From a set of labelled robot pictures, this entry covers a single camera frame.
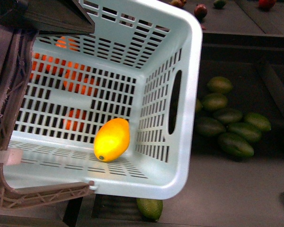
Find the dark gray surface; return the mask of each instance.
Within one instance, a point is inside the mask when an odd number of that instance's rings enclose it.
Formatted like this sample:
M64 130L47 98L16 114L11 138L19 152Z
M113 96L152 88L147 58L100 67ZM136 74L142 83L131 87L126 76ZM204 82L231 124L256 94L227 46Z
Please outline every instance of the dark gray surface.
M284 84L265 59L261 59L255 66L284 118Z
M270 10L258 8L258 1L235 0L242 10L266 34L284 35L284 2L277 2Z
M194 14L196 4L201 3L206 5L208 11L206 17L201 21L201 24L206 27L206 32L263 34L263 31L232 0L229 0L222 9L215 9L213 0L188 0L183 10Z
M284 227L284 160L237 163L192 156L182 192L164 201L162 223Z

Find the light blue basket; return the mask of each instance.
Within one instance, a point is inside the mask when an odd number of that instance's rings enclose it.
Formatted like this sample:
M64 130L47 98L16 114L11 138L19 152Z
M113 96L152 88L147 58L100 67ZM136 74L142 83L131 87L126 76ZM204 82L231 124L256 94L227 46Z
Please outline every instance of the light blue basket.
M200 25L184 10L155 0L79 2L94 20L95 33L63 40L40 37L35 42L40 57L33 58L34 78L9 145L23 149L24 155L20 165L4 167L6 181L14 188L94 181L99 194L170 198L183 188L188 174ZM64 77L67 70L75 72L75 80ZM177 120L169 134L178 72ZM87 79L79 80L79 75ZM88 89L82 92L83 85L92 88L90 95ZM70 110L80 110L78 119L68 117ZM93 141L99 128L116 117L130 122L130 146L117 160L104 163L96 159ZM67 120L72 120L71 128L78 122L76 131L66 129Z

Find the brown plastic frame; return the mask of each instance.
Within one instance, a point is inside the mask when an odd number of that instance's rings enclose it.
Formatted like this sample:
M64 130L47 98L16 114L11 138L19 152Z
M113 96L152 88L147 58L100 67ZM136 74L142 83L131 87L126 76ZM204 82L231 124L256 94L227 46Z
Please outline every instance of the brown plastic frame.
M0 26L0 150L9 145L31 72L31 53L37 31ZM94 182L14 189L0 164L0 209L16 210L67 201L93 193Z

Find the yellow lemon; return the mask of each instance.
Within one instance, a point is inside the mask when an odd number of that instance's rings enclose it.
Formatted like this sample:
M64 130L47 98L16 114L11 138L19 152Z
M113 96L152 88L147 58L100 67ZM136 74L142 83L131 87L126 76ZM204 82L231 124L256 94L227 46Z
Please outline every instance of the yellow lemon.
M128 121L122 118L112 119L105 123L96 134L95 155L103 162L113 161L126 151L129 141Z

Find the lemon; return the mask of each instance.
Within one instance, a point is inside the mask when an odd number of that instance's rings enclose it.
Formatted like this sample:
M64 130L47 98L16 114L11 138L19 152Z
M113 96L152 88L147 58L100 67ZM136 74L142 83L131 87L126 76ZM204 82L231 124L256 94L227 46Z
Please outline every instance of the lemon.
M110 162L126 151L129 142L128 121L123 118L115 118L105 123L96 134L94 152L99 160Z
M231 81L225 77L213 77L207 83L207 87L211 92L227 94L233 89Z
M137 198L139 211L147 218L158 221L163 210L162 200Z

